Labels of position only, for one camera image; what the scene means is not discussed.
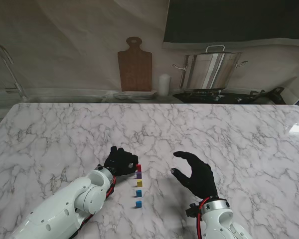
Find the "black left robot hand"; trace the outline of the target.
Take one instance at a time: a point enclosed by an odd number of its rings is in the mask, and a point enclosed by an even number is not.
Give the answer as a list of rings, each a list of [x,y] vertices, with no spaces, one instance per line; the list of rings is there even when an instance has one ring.
[[[123,148],[112,146],[108,158],[105,160],[104,167],[107,168],[112,175],[119,177],[135,173],[138,156],[125,151]]]

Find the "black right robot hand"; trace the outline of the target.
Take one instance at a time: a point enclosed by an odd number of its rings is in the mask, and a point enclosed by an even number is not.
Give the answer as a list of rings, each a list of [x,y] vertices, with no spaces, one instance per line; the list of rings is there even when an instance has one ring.
[[[213,172],[209,164],[204,163],[196,155],[189,152],[177,151],[173,155],[185,159],[191,167],[190,177],[187,177],[176,168],[171,169],[172,175],[181,185],[189,189],[193,195],[200,199],[218,196]]]

